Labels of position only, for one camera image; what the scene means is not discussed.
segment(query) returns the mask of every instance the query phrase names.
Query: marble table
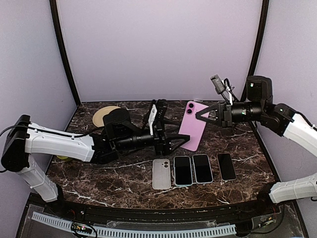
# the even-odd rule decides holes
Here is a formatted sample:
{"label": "marble table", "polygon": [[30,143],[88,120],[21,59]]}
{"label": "marble table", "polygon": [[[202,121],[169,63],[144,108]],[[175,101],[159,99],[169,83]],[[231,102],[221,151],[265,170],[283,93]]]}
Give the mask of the marble table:
{"label": "marble table", "polygon": [[[204,102],[211,106],[215,102]],[[129,110],[131,121],[141,126],[150,102],[82,103],[72,118],[67,131],[82,133],[95,128],[94,113],[102,107],[116,105]],[[186,102],[168,102],[166,117],[181,121]],[[237,179],[222,181],[216,156],[230,153]],[[173,171],[169,190],[152,188],[153,159],[169,159],[171,165],[177,155],[207,154],[210,158],[214,181],[176,187]],[[54,157],[47,175],[61,185],[65,199],[83,204],[133,209],[204,208],[255,200],[261,187],[274,181],[269,163],[250,126],[236,125],[224,129],[207,124],[196,152],[179,148],[169,156],[155,156],[153,148],[146,148],[106,165],[95,165],[78,160],[68,162]]]}

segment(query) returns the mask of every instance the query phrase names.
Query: wall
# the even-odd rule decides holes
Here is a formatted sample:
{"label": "wall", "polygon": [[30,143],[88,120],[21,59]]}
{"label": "wall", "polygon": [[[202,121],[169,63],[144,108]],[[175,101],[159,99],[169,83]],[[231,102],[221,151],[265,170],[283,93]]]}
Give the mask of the wall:
{"label": "wall", "polygon": [[[40,125],[64,130],[75,103],[48,0],[0,1],[0,56],[0,129],[28,114]],[[0,138],[0,148],[4,141],[5,136]],[[37,159],[45,168],[50,156]],[[0,191],[1,237],[13,238],[30,189],[18,175],[6,172],[0,174]]]}
{"label": "wall", "polygon": [[[274,103],[286,103],[317,122],[317,5],[313,0],[271,1],[257,75],[273,81]],[[282,181],[317,172],[317,159],[301,146],[259,128]],[[310,237],[317,237],[317,203],[298,201]]]}
{"label": "wall", "polygon": [[262,1],[67,0],[59,16],[85,101],[222,99],[218,74],[241,95]]}

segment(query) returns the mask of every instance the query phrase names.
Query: black phone screen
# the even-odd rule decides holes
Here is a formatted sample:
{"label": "black phone screen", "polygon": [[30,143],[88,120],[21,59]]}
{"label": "black phone screen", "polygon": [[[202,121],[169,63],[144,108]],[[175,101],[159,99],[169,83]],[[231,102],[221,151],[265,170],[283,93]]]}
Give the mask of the black phone screen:
{"label": "black phone screen", "polygon": [[192,166],[188,156],[176,156],[174,158],[174,173],[176,185],[193,184]]}
{"label": "black phone screen", "polygon": [[193,161],[194,161],[196,182],[198,183],[212,182],[213,178],[212,178],[208,155],[194,155]]}
{"label": "black phone screen", "polygon": [[218,163],[221,177],[223,180],[234,180],[237,178],[234,171],[232,159],[230,154],[218,154]]}

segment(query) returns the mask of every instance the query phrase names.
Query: white phone case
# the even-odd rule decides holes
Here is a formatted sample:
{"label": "white phone case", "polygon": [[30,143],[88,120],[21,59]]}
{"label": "white phone case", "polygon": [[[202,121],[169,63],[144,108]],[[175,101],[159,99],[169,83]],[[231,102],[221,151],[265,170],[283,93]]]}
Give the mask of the white phone case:
{"label": "white phone case", "polygon": [[152,186],[154,189],[170,189],[170,164],[167,159],[153,160]]}

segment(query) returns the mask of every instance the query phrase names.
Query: pink smartphone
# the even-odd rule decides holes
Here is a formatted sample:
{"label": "pink smartphone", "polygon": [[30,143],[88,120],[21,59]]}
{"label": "pink smartphone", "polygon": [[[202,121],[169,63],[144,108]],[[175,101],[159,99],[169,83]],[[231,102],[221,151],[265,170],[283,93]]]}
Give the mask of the pink smartphone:
{"label": "pink smartphone", "polygon": [[[198,149],[200,140],[203,136],[206,122],[196,119],[196,112],[207,108],[208,106],[193,101],[189,101],[186,106],[185,114],[180,125],[179,134],[190,135],[190,140],[181,147],[190,151]],[[208,117],[209,113],[203,114],[203,117]]]}

